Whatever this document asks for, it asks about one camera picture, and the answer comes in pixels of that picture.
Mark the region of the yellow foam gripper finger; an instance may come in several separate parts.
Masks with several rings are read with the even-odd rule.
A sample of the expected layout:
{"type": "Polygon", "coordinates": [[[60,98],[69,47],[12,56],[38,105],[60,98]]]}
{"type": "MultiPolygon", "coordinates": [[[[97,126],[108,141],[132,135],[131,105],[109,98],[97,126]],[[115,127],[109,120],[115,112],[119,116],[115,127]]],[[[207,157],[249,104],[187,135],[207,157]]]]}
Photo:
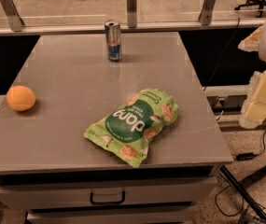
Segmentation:
{"type": "Polygon", "coordinates": [[[238,45],[238,49],[246,52],[258,51],[260,31],[261,27],[257,28],[251,35],[242,40],[238,45]]]}
{"type": "Polygon", "coordinates": [[[239,124],[246,129],[255,129],[264,120],[266,120],[266,70],[263,73],[255,72],[250,78],[239,124]]]}

